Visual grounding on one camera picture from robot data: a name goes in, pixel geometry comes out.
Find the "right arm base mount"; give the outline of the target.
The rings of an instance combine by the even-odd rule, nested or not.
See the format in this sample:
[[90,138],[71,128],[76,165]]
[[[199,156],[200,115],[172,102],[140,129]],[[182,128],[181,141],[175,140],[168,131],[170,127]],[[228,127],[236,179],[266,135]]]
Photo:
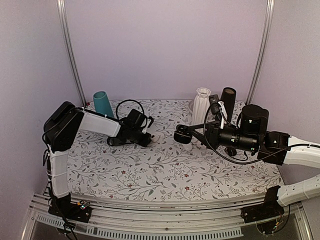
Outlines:
[[256,222],[283,215],[284,208],[277,202],[279,185],[269,188],[260,204],[243,207],[240,216],[245,223]]

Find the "aluminium front rail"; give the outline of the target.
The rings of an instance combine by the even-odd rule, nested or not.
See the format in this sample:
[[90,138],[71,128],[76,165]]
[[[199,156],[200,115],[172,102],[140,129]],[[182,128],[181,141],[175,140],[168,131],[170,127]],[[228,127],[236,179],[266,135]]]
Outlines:
[[263,232],[271,219],[246,223],[244,207],[260,204],[264,195],[195,201],[134,201],[72,195],[87,200],[88,223],[74,221],[73,235],[97,240],[313,240],[301,203],[294,203],[281,219],[280,231]]

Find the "open white earbud case left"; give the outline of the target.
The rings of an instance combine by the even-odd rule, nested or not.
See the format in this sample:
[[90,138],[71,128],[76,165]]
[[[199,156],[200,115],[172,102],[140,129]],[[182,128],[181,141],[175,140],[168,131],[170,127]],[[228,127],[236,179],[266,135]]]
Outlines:
[[150,137],[150,140],[153,142],[153,143],[156,143],[158,140],[160,139],[160,137],[158,135],[152,135]]

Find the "right aluminium frame post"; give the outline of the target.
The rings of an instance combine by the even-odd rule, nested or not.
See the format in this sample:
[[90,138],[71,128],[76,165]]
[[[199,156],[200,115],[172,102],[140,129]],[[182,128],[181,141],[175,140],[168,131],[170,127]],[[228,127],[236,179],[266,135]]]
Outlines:
[[275,7],[275,0],[266,1],[266,10],[265,10],[265,17],[264,17],[264,23],[262,28],[262,36],[261,36],[261,41],[259,45],[256,64],[255,64],[252,79],[251,79],[251,84],[245,100],[246,105],[249,105],[253,102],[254,95],[258,86],[260,73],[263,66],[264,56],[267,49],[268,39],[269,39],[271,27],[272,27],[274,7]]

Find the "white round plate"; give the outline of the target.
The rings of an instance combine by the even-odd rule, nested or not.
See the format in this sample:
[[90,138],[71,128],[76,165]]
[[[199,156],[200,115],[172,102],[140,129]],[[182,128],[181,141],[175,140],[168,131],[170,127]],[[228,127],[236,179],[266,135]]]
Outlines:
[[193,113],[193,108],[194,108],[194,100],[191,100],[188,103],[188,110],[189,110],[190,113]]

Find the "white ribbed vase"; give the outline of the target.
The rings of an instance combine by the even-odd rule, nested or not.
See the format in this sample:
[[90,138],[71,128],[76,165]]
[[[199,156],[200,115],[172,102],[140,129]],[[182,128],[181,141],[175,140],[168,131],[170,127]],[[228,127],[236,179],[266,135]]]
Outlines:
[[196,90],[196,96],[193,101],[192,125],[198,125],[204,122],[206,112],[210,106],[209,96],[211,90],[206,87],[199,87]]

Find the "left aluminium frame post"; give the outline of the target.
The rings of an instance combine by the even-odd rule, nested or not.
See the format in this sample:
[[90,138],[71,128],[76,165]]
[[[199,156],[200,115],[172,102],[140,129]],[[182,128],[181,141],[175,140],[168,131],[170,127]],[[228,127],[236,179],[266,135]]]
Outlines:
[[58,16],[59,16],[62,35],[64,38],[66,52],[67,52],[72,76],[73,76],[73,79],[75,82],[76,91],[78,93],[81,105],[86,106],[87,100],[85,97],[85,92],[84,92],[84,89],[83,89],[83,86],[81,83],[79,71],[77,68],[76,58],[75,58],[74,51],[73,51],[65,1],[64,0],[57,0],[56,4],[57,4],[57,12],[58,12]]

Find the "floral patterned table mat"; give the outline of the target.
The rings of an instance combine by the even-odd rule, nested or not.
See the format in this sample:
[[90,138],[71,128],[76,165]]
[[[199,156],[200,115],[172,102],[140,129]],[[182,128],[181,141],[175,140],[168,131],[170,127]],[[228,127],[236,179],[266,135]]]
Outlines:
[[157,142],[109,146],[107,136],[78,131],[67,156],[69,193],[127,201],[204,201],[263,194],[283,180],[275,165],[240,165],[209,149],[186,151],[173,138],[176,126],[190,125],[188,100],[113,101],[115,118],[132,109],[154,118],[148,128]]

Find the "black glossy charging case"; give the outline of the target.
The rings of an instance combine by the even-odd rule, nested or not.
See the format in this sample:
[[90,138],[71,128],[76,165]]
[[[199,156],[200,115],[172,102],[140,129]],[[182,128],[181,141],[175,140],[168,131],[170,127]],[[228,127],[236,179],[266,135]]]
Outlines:
[[179,131],[176,130],[173,134],[173,139],[181,144],[187,145],[192,141],[192,134],[188,131]]

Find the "closed white earbud case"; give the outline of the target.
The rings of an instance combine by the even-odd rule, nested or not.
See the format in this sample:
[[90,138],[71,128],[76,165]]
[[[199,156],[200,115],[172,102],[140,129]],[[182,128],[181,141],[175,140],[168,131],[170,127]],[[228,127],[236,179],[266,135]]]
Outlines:
[[191,151],[193,149],[193,145],[191,143],[185,144],[184,148],[186,151]]

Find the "aluminium frame post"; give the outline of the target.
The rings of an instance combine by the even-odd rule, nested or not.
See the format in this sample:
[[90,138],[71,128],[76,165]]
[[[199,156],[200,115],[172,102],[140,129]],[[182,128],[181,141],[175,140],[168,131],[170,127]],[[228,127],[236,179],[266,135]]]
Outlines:
[[85,97],[85,92],[84,92],[84,89],[83,89],[83,86],[81,83],[79,71],[77,68],[76,58],[75,58],[74,51],[73,51],[65,1],[64,0],[57,0],[56,4],[57,4],[57,12],[58,12],[58,16],[59,16],[62,35],[64,38],[66,52],[67,52],[72,76],[73,76],[73,79],[75,82],[76,91],[78,93],[81,105],[86,106],[87,100]]
[[275,7],[275,0],[266,1],[266,10],[265,10],[265,17],[264,17],[264,23],[262,28],[262,36],[261,36],[261,41],[259,45],[256,64],[255,64],[252,79],[251,79],[251,84],[245,100],[246,105],[249,105],[253,102],[254,95],[258,86],[260,73],[263,66],[264,56],[267,49],[268,39],[269,39],[271,27],[272,27],[274,7]]

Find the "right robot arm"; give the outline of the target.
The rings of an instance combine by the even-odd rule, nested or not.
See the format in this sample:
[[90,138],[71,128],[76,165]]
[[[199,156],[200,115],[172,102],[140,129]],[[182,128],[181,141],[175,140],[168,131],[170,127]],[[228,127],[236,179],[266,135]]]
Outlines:
[[[220,114],[220,121],[207,122],[209,110],[214,114]],[[320,144],[279,131],[267,131],[268,110],[254,104],[246,105],[238,117],[240,127],[231,124],[226,116],[223,101],[212,103],[202,124],[191,126],[179,124],[173,138],[176,142],[187,145],[195,137],[207,149],[213,150],[221,158],[233,164],[251,165],[263,161],[278,166],[301,165],[320,169]],[[252,156],[257,154],[257,160],[251,162],[231,160],[217,151],[220,146],[247,151]],[[258,213],[262,218],[269,218],[278,210],[278,205],[285,207],[318,196],[320,196],[319,175],[295,184],[272,187],[267,190]]]

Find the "dark grey mug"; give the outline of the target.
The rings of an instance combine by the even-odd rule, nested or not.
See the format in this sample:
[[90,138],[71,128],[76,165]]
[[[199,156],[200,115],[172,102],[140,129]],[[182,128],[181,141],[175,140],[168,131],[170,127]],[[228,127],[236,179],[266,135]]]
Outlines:
[[114,146],[121,146],[124,144],[124,142],[121,139],[118,139],[116,137],[108,137],[107,144],[111,147],[114,147]]

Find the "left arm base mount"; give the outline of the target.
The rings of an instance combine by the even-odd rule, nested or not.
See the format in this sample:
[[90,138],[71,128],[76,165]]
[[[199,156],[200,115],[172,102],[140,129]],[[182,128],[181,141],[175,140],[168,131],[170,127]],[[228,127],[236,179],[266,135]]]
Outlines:
[[67,220],[88,223],[92,210],[88,201],[81,200],[77,203],[72,203],[71,194],[69,193],[61,198],[51,197],[48,213]]

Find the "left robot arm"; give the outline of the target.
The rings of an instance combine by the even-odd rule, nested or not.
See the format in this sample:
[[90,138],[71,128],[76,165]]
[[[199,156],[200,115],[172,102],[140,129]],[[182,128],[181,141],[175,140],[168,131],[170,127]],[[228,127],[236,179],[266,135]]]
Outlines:
[[65,101],[50,116],[43,126],[42,140],[47,147],[48,177],[51,192],[58,198],[55,209],[63,216],[74,213],[74,205],[64,197],[70,194],[68,188],[68,154],[78,131],[89,131],[107,136],[109,146],[137,144],[147,147],[152,135],[147,129],[154,118],[144,111],[132,109],[126,117],[113,118],[83,107],[76,107]]

